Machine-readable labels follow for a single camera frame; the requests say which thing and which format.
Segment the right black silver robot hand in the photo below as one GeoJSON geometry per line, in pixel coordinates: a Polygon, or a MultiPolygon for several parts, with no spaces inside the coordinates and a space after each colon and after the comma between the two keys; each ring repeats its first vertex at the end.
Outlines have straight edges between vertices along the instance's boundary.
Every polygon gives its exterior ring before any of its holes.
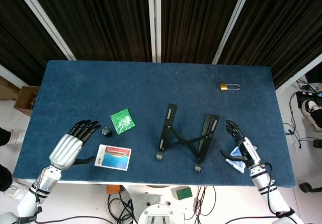
{"type": "Polygon", "coordinates": [[[260,164],[260,157],[257,154],[250,140],[244,136],[236,123],[231,120],[226,120],[226,131],[234,139],[236,146],[239,148],[241,156],[232,156],[223,150],[220,153],[231,161],[243,162],[247,168],[251,168],[260,164]]]}

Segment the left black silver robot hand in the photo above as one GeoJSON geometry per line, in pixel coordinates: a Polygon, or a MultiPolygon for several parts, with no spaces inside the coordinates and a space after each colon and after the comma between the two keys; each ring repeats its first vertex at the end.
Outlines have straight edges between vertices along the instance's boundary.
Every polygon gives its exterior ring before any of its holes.
{"type": "Polygon", "coordinates": [[[71,130],[65,134],[49,156],[51,165],[64,171],[74,165],[91,163],[95,157],[78,159],[81,149],[89,140],[91,135],[101,127],[98,121],[82,120],[76,123],[71,130]]]}

